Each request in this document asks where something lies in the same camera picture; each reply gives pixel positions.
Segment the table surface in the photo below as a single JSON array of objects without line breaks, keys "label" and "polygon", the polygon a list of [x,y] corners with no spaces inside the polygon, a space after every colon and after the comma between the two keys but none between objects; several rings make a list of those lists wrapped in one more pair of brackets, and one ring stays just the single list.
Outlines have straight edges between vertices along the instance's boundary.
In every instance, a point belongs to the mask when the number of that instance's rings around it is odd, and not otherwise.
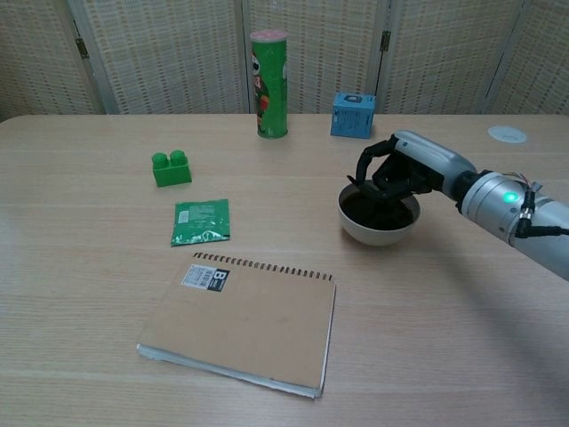
[{"label": "table surface", "polygon": [[[569,424],[569,284],[420,196],[392,247],[342,230],[336,197],[372,141],[290,116],[277,141],[235,116],[36,116],[0,125],[0,424]],[[527,142],[491,139],[513,125]],[[569,118],[377,116],[480,169],[567,200]],[[150,157],[184,149],[194,182],[157,189]],[[175,202],[227,197],[231,240],[170,248]],[[135,343],[196,249],[333,273],[324,395],[311,400],[141,358]]]}]

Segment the notebook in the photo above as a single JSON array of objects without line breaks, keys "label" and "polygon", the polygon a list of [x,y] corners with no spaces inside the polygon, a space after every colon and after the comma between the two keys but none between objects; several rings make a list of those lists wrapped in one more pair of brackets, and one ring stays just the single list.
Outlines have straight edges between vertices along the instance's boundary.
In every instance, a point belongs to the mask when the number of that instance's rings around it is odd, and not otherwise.
[{"label": "notebook", "polygon": [[142,332],[140,355],[320,397],[335,284],[317,271],[195,253]]}]

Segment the green toy block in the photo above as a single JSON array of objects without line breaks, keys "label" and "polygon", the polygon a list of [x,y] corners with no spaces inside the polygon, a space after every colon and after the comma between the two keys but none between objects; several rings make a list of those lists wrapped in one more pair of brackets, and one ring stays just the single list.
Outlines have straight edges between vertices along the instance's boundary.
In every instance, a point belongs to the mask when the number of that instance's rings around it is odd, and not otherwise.
[{"label": "green toy block", "polygon": [[188,158],[180,149],[170,154],[170,160],[164,153],[152,156],[152,173],[158,187],[192,182]]}]

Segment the green chip can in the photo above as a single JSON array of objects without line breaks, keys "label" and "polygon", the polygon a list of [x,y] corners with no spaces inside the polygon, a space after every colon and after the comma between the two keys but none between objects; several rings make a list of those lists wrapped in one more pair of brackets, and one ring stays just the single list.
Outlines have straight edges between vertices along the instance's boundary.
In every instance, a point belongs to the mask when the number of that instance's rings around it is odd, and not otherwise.
[{"label": "green chip can", "polygon": [[257,133],[263,138],[280,138],[288,132],[286,127],[287,36],[288,34],[280,29],[265,29],[251,33]]}]

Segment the green led light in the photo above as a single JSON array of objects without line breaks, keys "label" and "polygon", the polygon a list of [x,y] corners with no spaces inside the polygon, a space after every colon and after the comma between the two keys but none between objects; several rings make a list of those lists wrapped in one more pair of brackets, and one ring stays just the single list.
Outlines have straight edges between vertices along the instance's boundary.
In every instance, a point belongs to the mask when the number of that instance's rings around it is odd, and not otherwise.
[{"label": "green led light", "polygon": [[507,193],[504,194],[504,202],[506,203],[514,203],[517,202],[518,199],[519,195],[517,193],[514,193],[513,191],[508,191]]}]

